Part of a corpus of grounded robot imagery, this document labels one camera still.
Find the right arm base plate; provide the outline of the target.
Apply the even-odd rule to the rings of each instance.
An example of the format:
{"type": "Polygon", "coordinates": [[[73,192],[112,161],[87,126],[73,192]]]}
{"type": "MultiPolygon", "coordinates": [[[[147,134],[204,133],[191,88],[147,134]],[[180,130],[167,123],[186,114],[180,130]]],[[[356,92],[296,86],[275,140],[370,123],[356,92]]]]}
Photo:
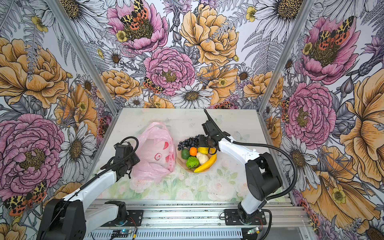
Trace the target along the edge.
{"type": "Polygon", "coordinates": [[[263,211],[256,211],[253,214],[238,209],[225,209],[224,221],[226,226],[240,226],[240,225],[266,225],[267,220],[263,211]]]}

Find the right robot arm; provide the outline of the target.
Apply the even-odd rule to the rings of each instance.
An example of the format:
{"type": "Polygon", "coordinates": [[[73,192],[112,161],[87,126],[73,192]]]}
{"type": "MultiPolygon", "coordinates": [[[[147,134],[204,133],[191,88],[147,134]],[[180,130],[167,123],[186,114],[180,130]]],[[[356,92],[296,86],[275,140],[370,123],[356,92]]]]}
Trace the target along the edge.
{"type": "Polygon", "coordinates": [[[200,144],[230,156],[243,164],[246,171],[249,194],[238,205],[238,216],[244,224],[250,224],[256,214],[262,211],[267,197],[283,184],[273,156],[259,153],[250,147],[268,148],[278,151],[267,144],[236,142],[227,132],[223,132],[215,121],[209,118],[202,124],[205,134],[199,135],[200,144]]]}

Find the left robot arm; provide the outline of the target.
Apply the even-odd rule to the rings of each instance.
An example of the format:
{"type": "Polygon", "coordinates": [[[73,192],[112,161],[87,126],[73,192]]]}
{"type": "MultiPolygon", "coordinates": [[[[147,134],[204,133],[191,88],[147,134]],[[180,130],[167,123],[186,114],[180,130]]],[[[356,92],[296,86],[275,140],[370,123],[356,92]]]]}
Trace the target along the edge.
{"type": "Polygon", "coordinates": [[[82,240],[106,223],[123,225],[128,220],[126,204],[107,201],[96,210],[88,208],[110,186],[130,175],[140,159],[138,146],[125,140],[115,144],[115,155],[89,181],[62,199],[49,201],[44,209],[38,240],[82,240]]]}

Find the pink petal-shaped bowl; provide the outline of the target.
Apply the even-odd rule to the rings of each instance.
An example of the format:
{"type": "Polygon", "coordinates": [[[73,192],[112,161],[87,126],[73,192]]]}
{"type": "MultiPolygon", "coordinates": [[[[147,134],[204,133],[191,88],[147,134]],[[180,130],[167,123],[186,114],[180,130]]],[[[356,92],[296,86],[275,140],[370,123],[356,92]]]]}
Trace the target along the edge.
{"type": "MultiPolygon", "coordinates": [[[[210,159],[212,156],[217,155],[217,150],[215,148],[209,148],[209,152],[207,154],[208,158],[210,159]]],[[[177,159],[176,163],[184,170],[186,170],[188,173],[194,173],[194,170],[191,170],[187,167],[187,160],[182,158],[182,151],[177,150],[177,159]]]]}

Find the fake orange fruit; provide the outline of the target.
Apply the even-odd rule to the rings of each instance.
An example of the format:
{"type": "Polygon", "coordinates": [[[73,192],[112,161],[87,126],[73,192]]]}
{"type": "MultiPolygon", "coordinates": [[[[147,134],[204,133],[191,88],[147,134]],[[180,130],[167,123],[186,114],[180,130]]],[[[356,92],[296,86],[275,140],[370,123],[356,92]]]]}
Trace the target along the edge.
{"type": "Polygon", "coordinates": [[[189,154],[190,154],[190,156],[196,156],[197,155],[197,153],[198,153],[198,149],[197,148],[195,148],[195,147],[191,147],[190,148],[190,150],[189,150],[189,154]]]}

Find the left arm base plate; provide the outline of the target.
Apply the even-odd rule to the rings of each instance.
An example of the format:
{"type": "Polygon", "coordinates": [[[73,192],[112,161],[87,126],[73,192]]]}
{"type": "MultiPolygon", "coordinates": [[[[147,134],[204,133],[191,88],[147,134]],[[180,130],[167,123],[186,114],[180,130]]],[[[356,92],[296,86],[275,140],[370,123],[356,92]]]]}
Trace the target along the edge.
{"type": "Polygon", "coordinates": [[[122,227],[140,227],[144,218],[143,210],[127,210],[122,227]]]}

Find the fake green custard apple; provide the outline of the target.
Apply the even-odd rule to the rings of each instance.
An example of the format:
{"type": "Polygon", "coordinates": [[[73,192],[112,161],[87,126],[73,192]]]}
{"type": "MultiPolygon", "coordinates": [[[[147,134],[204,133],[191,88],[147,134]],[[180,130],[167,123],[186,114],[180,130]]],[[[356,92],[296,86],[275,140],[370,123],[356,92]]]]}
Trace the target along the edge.
{"type": "Polygon", "coordinates": [[[196,158],[194,156],[190,156],[187,159],[186,166],[188,169],[194,170],[200,166],[200,162],[199,162],[198,158],[196,158]]]}

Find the fake pale pear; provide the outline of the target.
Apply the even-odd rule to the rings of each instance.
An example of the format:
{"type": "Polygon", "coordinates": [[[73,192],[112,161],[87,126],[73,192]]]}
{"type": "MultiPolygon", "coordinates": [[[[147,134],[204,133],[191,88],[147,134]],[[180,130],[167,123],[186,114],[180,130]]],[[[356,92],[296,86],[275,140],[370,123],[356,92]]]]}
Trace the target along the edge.
{"type": "Polygon", "coordinates": [[[196,158],[199,160],[199,163],[201,166],[203,164],[205,164],[210,159],[209,156],[207,156],[206,154],[200,153],[200,152],[197,153],[196,158]]]}

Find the fake black grape bunch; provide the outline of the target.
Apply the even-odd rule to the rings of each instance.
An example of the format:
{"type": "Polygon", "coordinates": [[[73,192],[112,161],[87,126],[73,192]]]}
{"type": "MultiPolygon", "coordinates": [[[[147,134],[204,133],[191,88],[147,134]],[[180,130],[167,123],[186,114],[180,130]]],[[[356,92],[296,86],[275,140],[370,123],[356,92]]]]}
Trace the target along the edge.
{"type": "Polygon", "coordinates": [[[180,141],[178,144],[178,150],[181,151],[183,149],[190,148],[198,148],[199,147],[199,136],[190,137],[183,141],[180,141]]]}

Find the fake yellow lemon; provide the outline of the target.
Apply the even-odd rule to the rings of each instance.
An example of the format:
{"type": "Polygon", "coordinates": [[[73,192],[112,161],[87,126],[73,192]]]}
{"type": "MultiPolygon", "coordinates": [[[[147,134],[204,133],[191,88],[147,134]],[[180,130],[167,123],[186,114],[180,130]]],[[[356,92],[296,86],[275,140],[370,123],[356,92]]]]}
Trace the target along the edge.
{"type": "Polygon", "coordinates": [[[199,147],[198,152],[204,155],[208,155],[210,152],[210,148],[207,147],[199,147]]]}

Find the fake yellow banana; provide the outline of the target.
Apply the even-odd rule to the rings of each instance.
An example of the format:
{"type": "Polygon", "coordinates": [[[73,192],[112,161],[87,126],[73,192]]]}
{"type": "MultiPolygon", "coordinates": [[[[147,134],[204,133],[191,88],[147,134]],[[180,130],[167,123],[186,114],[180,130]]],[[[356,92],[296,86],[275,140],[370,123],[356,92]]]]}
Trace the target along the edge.
{"type": "Polygon", "coordinates": [[[202,173],[207,171],[213,164],[217,161],[217,155],[212,156],[205,164],[200,165],[198,168],[194,170],[194,173],[202,173]]]}

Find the pink plastic bag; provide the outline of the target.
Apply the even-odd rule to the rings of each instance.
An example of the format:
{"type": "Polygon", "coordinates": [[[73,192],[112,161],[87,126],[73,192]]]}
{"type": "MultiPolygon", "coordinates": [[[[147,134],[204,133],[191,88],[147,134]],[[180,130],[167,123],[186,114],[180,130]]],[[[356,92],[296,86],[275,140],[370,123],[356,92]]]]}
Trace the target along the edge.
{"type": "Polygon", "coordinates": [[[174,139],[164,123],[153,122],[138,136],[138,140],[136,154],[140,162],[133,167],[133,178],[158,183],[175,168],[177,150],[174,139]]]}

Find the fake green lime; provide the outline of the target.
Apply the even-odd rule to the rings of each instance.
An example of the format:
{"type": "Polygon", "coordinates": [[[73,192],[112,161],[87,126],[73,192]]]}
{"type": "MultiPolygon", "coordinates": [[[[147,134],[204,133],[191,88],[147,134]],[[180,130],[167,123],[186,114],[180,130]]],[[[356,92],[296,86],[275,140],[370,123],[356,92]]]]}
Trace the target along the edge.
{"type": "Polygon", "coordinates": [[[190,156],[191,156],[191,155],[190,155],[190,151],[189,151],[189,149],[183,149],[183,150],[181,151],[181,158],[182,158],[182,159],[184,159],[184,160],[188,160],[190,156]]]}

